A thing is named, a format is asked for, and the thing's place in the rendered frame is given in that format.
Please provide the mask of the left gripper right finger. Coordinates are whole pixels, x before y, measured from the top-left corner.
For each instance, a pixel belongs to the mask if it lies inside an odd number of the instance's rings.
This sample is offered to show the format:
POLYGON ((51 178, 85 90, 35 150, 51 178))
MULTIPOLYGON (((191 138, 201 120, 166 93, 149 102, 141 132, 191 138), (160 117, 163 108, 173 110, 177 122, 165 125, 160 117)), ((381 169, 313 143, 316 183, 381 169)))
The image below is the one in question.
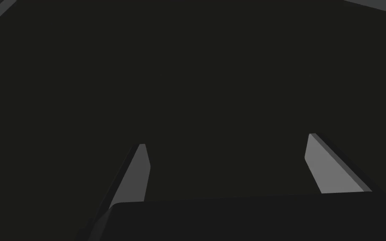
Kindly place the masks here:
POLYGON ((323 194, 385 192, 323 133, 308 135, 306 164, 323 194))

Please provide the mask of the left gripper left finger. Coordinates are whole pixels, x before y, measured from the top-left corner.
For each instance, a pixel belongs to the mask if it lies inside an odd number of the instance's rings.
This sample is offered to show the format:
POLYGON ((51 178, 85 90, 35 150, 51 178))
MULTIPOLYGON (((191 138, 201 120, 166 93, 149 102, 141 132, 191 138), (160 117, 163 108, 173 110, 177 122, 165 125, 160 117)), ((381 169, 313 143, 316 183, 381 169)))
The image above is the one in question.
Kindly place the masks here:
POLYGON ((105 194, 96 217, 102 217, 107 210, 117 203, 143 202, 150 171, 151 164, 146 145, 132 145, 105 194))

